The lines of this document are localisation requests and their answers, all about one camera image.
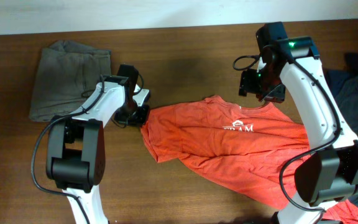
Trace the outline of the orange t-shirt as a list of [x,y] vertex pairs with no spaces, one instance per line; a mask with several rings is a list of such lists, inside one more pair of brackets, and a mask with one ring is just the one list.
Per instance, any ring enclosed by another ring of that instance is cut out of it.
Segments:
[[212,96],[151,110],[140,129],[157,162],[180,160],[198,175],[281,210],[295,194],[293,162],[309,142],[302,124],[272,103],[243,108]]

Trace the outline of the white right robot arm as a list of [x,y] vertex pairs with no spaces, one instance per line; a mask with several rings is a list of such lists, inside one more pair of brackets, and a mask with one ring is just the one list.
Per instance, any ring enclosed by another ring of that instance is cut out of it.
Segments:
[[290,92],[310,148],[295,171],[294,196],[272,223],[323,223],[324,213],[358,194],[358,136],[341,114],[326,83],[312,38],[289,38],[282,22],[255,34],[259,54],[241,69],[239,94],[281,103]]

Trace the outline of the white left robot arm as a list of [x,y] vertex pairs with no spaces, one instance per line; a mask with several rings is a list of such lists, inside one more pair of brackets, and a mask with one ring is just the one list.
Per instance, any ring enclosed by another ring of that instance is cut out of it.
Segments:
[[68,118],[54,118],[47,145],[46,173],[66,196],[77,223],[108,223],[99,185],[106,167],[104,127],[145,123],[150,92],[129,78],[104,78]]

